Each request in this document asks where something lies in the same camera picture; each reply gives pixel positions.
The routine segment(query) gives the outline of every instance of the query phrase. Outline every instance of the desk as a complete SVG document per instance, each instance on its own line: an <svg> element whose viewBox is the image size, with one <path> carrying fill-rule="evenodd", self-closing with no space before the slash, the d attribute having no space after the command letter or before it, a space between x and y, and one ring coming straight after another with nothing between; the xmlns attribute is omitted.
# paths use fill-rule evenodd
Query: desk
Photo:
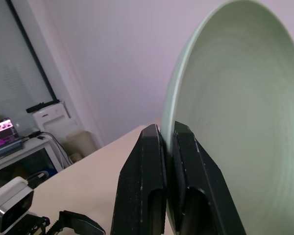
<svg viewBox="0 0 294 235"><path fill-rule="evenodd" d="M85 214L109 235L119 173L144 128L136 128L38 186L30 211L48 217L51 224L58 219L59 211ZM60 234L75 233L64 230ZM172 234L166 220L165 235Z"/></svg>

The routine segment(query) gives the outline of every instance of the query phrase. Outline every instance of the window blind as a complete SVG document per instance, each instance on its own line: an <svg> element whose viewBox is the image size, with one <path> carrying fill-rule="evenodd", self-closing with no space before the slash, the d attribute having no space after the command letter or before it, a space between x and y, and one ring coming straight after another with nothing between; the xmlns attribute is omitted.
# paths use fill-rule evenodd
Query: window blind
<svg viewBox="0 0 294 235"><path fill-rule="evenodd" d="M11 118L26 135L36 127L26 109L51 100L6 1L0 0L0 117Z"/></svg>

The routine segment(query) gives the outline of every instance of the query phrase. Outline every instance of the ceramic plate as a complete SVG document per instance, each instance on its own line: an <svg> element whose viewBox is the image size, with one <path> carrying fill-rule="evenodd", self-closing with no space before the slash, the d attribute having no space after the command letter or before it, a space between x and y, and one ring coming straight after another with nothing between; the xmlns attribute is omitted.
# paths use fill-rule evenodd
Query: ceramic plate
<svg viewBox="0 0 294 235"><path fill-rule="evenodd" d="M253 1L211 13L183 48L161 133L177 120L221 169L249 235L294 234L294 43Z"/></svg>

